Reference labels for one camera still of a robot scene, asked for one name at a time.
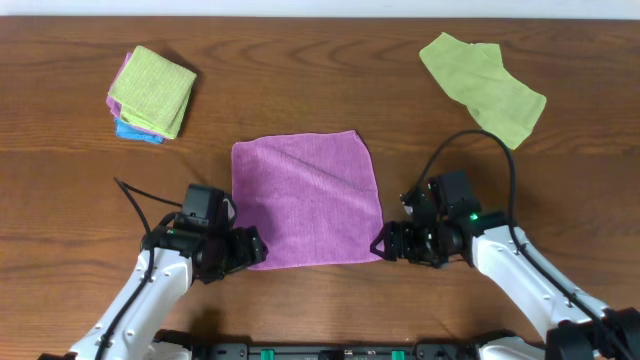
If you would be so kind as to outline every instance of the white wall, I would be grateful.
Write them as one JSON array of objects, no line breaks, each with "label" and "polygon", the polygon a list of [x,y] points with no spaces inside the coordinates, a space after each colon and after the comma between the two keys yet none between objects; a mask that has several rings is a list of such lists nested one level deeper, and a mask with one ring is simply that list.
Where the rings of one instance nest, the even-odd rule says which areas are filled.
[{"label": "white wall", "polygon": [[640,0],[0,0],[0,15],[640,19]]}]

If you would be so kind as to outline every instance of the pink towel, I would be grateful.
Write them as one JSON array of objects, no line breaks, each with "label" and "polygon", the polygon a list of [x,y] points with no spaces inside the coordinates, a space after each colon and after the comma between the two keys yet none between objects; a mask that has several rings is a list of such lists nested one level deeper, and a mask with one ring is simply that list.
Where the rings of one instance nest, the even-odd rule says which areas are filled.
[{"label": "pink towel", "polygon": [[[120,76],[120,73],[124,69],[124,66],[127,65],[127,63],[129,62],[129,59],[131,58],[131,55],[133,55],[133,53],[127,53],[127,56],[125,56],[124,62],[120,66],[120,70],[118,70],[118,73],[116,74],[116,77],[113,79],[113,82],[111,83],[111,86],[109,87],[109,91],[111,91],[111,88],[113,87],[113,84],[116,82],[116,79],[118,78],[118,76]],[[122,111],[122,105],[120,105],[119,102],[117,102],[114,98],[112,98],[109,95],[107,95],[107,106],[109,107],[109,109],[111,109],[111,114],[113,114],[113,116],[115,116],[117,118],[120,118],[120,111]]]},{"label": "pink towel", "polygon": [[379,260],[382,229],[369,152],[355,131],[268,136],[233,145],[236,226],[256,226],[268,270]]}]

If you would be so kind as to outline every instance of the wooden table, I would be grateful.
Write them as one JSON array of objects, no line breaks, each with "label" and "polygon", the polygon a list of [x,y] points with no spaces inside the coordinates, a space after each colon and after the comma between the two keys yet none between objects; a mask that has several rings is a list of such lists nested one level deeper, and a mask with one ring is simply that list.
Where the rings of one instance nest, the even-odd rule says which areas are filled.
[{"label": "wooden table", "polygon": [[[418,59],[448,32],[501,45],[547,96],[514,153],[516,217],[538,248],[614,308],[640,307],[640,23],[530,20],[0,18],[0,357],[63,353],[128,278],[143,229],[112,180],[181,200],[231,190],[231,146],[356,129],[385,220],[447,136],[477,125]],[[181,136],[121,140],[105,96],[144,45],[198,72]],[[506,202],[503,156],[461,139],[434,173],[465,168],[485,208]],[[140,200],[152,221],[168,210]],[[244,271],[196,283],[166,328],[218,341],[412,344],[508,328],[539,337],[464,263]]]}]

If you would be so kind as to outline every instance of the towel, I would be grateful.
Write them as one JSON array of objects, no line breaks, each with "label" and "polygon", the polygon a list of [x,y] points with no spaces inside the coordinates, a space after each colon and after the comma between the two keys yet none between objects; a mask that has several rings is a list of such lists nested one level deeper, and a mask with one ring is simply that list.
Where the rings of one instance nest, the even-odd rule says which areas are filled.
[{"label": "towel", "polygon": [[[118,79],[118,76],[120,76],[122,69],[124,69],[124,66],[127,65],[127,63],[129,62],[131,55],[132,55],[131,53],[127,53],[127,55],[124,57],[124,62],[120,66],[120,70],[118,70],[118,73],[116,74],[115,79],[113,79],[113,82],[111,83],[111,87],[109,88],[109,91],[113,89],[113,84],[116,83],[116,79]],[[111,109],[111,114],[113,116],[117,118],[120,117],[120,111],[122,110],[122,105],[120,105],[119,102],[117,102],[114,98],[112,98],[109,95],[107,95],[107,106],[109,107],[109,109]]]},{"label": "towel", "polygon": [[[120,70],[118,70],[118,73],[116,74],[115,79],[113,79],[113,83],[111,83],[111,87],[109,88],[109,91],[111,91],[111,89],[113,89],[113,84],[115,84],[116,79],[118,78],[118,76],[120,76],[120,73],[122,72],[122,69],[124,69],[125,65],[127,65],[127,63],[129,62],[129,59],[131,58],[132,53],[127,53],[127,55],[124,58],[124,62],[122,63],[122,65],[120,66]],[[113,116],[117,117],[118,119],[120,118],[120,111],[122,110],[122,105],[120,105],[119,102],[117,102],[114,98],[112,98],[111,96],[107,95],[107,106],[109,107],[109,109],[111,109],[111,114],[113,114]],[[141,127],[137,127],[137,126],[133,126],[133,125],[127,125],[131,128],[140,130],[144,133],[147,134],[152,134],[152,135],[157,135],[157,136],[162,136],[156,132],[153,132],[151,130],[147,130],[147,129],[143,129]]]},{"label": "towel", "polygon": [[130,140],[142,140],[153,144],[162,144],[164,139],[162,136],[149,134],[144,131],[140,131],[131,125],[123,122],[119,118],[113,118],[116,123],[116,136],[123,139]]},{"label": "towel", "polygon": [[122,104],[124,122],[175,139],[195,78],[193,72],[138,46],[109,96]]},{"label": "towel", "polygon": [[236,226],[256,226],[268,270],[379,260],[382,229],[369,152],[355,131],[268,136],[231,150]]},{"label": "towel", "polygon": [[499,45],[467,44],[442,33],[420,58],[444,92],[509,148],[531,135],[547,99],[504,69]]}]

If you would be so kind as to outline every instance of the green towel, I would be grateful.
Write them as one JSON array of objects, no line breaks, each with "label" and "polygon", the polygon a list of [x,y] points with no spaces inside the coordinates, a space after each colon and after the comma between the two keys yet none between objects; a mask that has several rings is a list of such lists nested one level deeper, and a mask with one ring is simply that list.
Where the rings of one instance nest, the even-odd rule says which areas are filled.
[{"label": "green towel", "polygon": [[442,33],[420,51],[444,92],[511,149],[531,135],[547,99],[511,76],[498,44],[467,44]]},{"label": "green towel", "polygon": [[175,139],[195,78],[193,72],[138,46],[109,96],[122,104],[126,123]]}]

